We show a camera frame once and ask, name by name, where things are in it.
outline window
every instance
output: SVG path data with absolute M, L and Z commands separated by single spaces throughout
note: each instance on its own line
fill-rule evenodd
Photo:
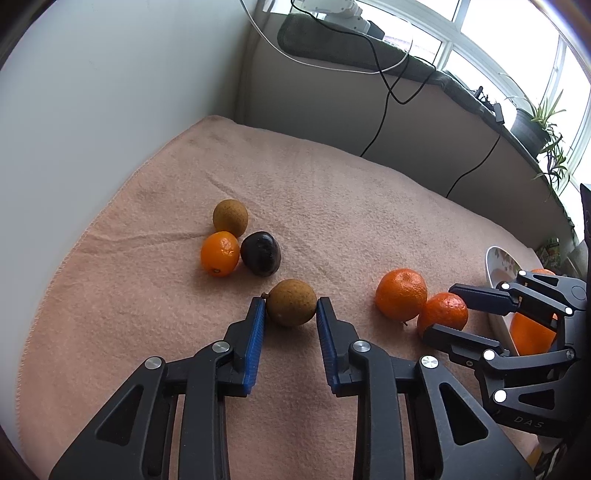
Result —
M 558 31 L 532 3 L 470 0 L 462 33 L 503 67 L 532 102 L 542 100 L 554 67 Z
M 572 145 L 579 126 L 583 120 L 587 99 L 591 89 L 585 73 L 579 66 L 576 58 L 569 48 L 564 56 L 564 66 L 560 75 L 560 81 L 556 87 L 556 95 L 560 92 L 560 108 L 566 112 L 559 113 L 554 119 L 556 130 L 564 137 L 565 150 Z
M 582 238 L 580 182 L 591 183 L 591 74 L 583 70 L 566 39 L 529 0 L 363 0 L 362 16 L 384 30 L 386 41 L 447 70 L 470 90 L 483 87 L 499 102 L 510 129 L 516 108 L 558 103 L 552 118 L 563 136 L 569 181 L 558 194 Z M 273 11 L 288 13 L 290 0 Z M 545 171 L 545 161 L 540 163 Z
M 435 10 L 441 16 L 448 20 L 453 19 L 453 14 L 456 12 L 459 0 L 418 0 L 423 5 Z
M 361 2 L 358 4 L 363 9 L 364 19 L 371 20 L 384 31 L 384 41 L 403 50 L 408 50 L 412 40 L 411 55 L 421 57 L 431 63 L 435 61 L 435 56 L 441 47 L 440 40 L 395 15 Z

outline white cable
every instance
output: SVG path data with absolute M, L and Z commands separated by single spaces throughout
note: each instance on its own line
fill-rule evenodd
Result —
M 275 50 L 277 50 L 279 53 L 281 53 L 281 55 L 283 55 L 284 57 L 287 57 L 288 59 L 299 63 L 301 65 L 305 65 L 307 67 L 314 67 L 315 69 L 322 69 L 322 70 L 332 70 L 333 72 L 346 72 L 346 73 L 363 73 L 365 75 L 376 75 L 379 73 L 379 70 L 377 72 L 363 72 L 361 70 L 346 70 L 346 69 L 334 69 L 332 67 L 323 67 L 321 65 L 314 65 L 313 63 L 306 63 L 304 61 L 301 60 L 297 60 L 294 57 L 288 55 L 287 53 L 285 53 L 284 51 L 282 51 L 280 48 L 277 48 L 275 46 L 275 44 L 269 40 L 267 38 L 267 36 L 262 32 L 262 30 L 259 28 L 259 26 L 256 24 L 255 19 L 252 17 L 251 13 L 248 11 L 248 8 L 246 7 L 246 5 L 244 4 L 244 0 L 239 0 L 239 2 L 242 4 L 242 8 L 244 9 L 244 11 L 246 12 L 246 15 L 248 16 L 248 19 L 250 20 L 253 28 L 257 31 L 257 33 L 264 38 L 264 40 L 271 46 L 273 47 Z M 414 36 L 411 38 L 410 41 L 410 46 L 408 47 L 408 50 L 405 52 L 404 57 L 402 57 L 402 60 L 400 60 L 397 64 L 392 65 L 391 67 L 388 67 L 387 69 L 383 69 L 382 73 L 386 73 L 389 70 L 395 69 L 396 67 L 402 65 L 402 63 L 404 62 L 404 60 L 407 59 L 408 54 L 410 52 L 410 49 L 413 47 L 413 42 L 414 42 Z

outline blue gripper pad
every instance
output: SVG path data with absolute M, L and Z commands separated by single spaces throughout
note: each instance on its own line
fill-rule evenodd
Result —
M 256 307 L 251 334 L 244 356 L 244 393 L 250 395 L 256 383 L 256 373 L 261 359 L 263 330 L 265 327 L 265 301 L 261 299 Z
M 332 393 L 336 394 L 340 385 L 338 359 L 323 299 L 318 300 L 316 303 L 316 327 L 318 328 L 318 337 L 320 339 L 320 349 L 322 350 L 326 381 L 328 382 Z

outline dark purple fruit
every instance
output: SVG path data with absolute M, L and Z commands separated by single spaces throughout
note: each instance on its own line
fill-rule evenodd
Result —
M 242 241 L 240 256 L 246 267 L 259 277 L 273 275 L 281 265 L 279 244 L 267 232 L 255 232 L 247 236 Z

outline plant pot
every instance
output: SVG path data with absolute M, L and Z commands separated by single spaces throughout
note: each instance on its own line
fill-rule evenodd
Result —
M 532 157 L 537 158 L 542 148 L 550 141 L 550 136 L 540 124 L 532 122 L 532 119 L 528 112 L 518 108 L 511 133 Z

